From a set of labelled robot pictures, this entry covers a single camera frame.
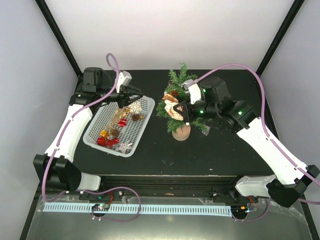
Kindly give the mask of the wooden bauble ornament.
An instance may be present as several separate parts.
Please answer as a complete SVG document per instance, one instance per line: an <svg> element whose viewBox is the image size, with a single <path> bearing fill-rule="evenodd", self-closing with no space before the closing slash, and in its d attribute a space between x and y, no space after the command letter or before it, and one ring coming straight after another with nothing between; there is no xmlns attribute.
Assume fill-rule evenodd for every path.
<svg viewBox="0 0 320 240"><path fill-rule="evenodd" d="M165 93L162 100L165 103L164 109L168 115L173 119L173 106L178 104L179 101L172 95Z"/></svg>

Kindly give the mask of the small green christmas tree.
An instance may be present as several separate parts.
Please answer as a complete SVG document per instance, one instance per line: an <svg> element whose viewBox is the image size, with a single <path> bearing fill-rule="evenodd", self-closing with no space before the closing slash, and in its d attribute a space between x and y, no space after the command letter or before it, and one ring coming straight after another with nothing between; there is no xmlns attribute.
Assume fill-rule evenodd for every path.
<svg viewBox="0 0 320 240"><path fill-rule="evenodd" d="M187 123L183 121L183 117L174 110L174 106L188 100L188 95L181 84L187 80L195 80L195 74L188 74L187 65L182 63L179 71L171 69L168 73L169 81L164 90L163 97L158 102L156 107L157 116L167 119L167 131L169 133L177 134L184 126L194 126L202 131L206 131L209 124L213 123L211 118L204 119L203 117L196 117Z"/></svg>

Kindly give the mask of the red berry sprig ornament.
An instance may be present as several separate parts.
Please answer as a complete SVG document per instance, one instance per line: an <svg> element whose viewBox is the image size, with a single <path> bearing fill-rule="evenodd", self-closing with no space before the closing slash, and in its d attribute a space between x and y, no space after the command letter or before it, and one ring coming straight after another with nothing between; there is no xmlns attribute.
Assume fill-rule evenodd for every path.
<svg viewBox="0 0 320 240"><path fill-rule="evenodd" d="M178 95L178 92L174 90L174 91L172 91L170 94L171 94L173 97L175 97L175 96Z"/></svg>

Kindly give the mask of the red santa figure ornament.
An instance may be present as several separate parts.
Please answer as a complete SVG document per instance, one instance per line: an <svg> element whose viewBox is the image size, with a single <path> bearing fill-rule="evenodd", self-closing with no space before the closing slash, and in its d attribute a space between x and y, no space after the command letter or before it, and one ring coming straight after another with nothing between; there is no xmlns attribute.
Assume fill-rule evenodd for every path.
<svg viewBox="0 0 320 240"><path fill-rule="evenodd" d="M118 125L119 127L124 127L124 126L126 126L126 125L127 125L127 119L125 119L125 118L121 119L121 120L117 123L117 125Z"/></svg>

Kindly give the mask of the white plastic basket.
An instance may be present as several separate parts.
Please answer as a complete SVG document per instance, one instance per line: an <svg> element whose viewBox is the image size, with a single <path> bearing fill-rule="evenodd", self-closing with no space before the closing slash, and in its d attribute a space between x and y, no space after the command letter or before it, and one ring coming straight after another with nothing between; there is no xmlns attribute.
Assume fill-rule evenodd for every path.
<svg viewBox="0 0 320 240"><path fill-rule="evenodd" d="M125 109L129 106L119 109L117 103L112 102L101 107L85 131L83 142L94 149L115 156L127 158L133 155L155 107L155 101L150 97L143 96L139 101L142 107L142 111L139 114L143 115L143 119L138 121L132 120L133 112L125 112ZM118 126L118 122L121 119L127 119L126 126ZM109 149L106 146L97 145L97 139L100 137L100 132L102 130L110 132L112 129L118 129L120 131L120 135L117 137L119 143L129 141L130 143L133 143L132 149L127 150L126 153L123 154L119 151L115 151L119 146L119 143L114 145L112 149Z"/></svg>

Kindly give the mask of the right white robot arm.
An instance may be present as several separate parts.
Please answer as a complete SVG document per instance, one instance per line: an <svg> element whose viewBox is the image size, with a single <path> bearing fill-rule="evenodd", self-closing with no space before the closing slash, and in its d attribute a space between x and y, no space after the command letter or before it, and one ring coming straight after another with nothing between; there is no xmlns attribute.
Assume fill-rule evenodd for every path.
<svg viewBox="0 0 320 240"><path fill-rule="evenodd" d="M243 197L271 198L282 207L291 207L307 190L320 170L296 158L263 124L244 100L233 100L226 82L210 77L196 83L189 79L179 84L187 100L173 102L169 114L189 125L197 118L217 120L244 140L271 168L270 176L243 176L228 187L228 198L234 202Z"/></svg>

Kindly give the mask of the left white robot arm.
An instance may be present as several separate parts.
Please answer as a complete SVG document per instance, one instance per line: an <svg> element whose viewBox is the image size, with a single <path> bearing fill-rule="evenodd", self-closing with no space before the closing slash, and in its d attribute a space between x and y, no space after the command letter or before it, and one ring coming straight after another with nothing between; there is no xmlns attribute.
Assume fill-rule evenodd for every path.
<svg viewBox="0 0 320 240"><path fill-rule="evenodd" d="M108 75L100 67L87 67L83 82L70 97L67 115L52 144L44 154L37 154L33 165L41 182L41 193L46 188L62 192L89 191L97 200L108 192L101 177L81 172L74 164L80 137L93 117L93 108L100 103L116 103L125 108L143 97L140 89L130 85L132 76L127 71L116 71L115 82L107 83Z"/></svg>

